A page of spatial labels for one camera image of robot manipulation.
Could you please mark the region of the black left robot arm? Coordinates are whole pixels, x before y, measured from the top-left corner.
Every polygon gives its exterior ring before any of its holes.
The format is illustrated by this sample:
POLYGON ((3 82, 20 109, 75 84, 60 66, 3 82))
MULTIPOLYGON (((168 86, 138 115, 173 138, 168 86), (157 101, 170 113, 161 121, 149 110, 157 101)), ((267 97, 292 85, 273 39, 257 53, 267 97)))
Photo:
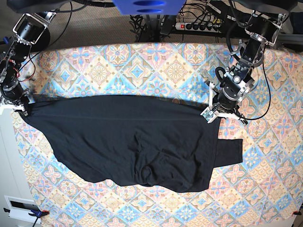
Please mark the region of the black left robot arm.
POLYGON ((253 12, 248 21, 244 21, 236 12, 232 1, 229 5, 235 22, 226 34, 230 56, 237 63, 231 67, 217 67, 216 77, 220 88, 216 89, 213 82, 209 86, 209 104, 201 112, 208 123, 217 118, 232 118, 247 124, 249 119, 239 112, 239 104, 252 90, 253 70, 264 64, 264 52, 267 46, 274 46, 286 17, 290 15, 298 2, 296 0, 240 0, 239 3, 253 12), (247 43, 240 44, 233 50, 230 43, 231 31, 236 27, 243 28, 249 35, 247 43))

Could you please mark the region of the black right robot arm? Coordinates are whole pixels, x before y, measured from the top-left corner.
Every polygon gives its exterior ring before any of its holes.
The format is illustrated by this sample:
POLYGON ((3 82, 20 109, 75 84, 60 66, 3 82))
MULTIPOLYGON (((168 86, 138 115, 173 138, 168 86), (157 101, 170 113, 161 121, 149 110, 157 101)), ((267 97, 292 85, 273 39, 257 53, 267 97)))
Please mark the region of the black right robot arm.
POLYGON ((8 0, 7 6, 22 17, 13 27, 13 36, 4 38, 0 51, 0 109, 13 109, 27 116, 30 91, 23 89, 21 63, 31 61, 30 52, 53 18, 60 12, 64 0, 8 0))

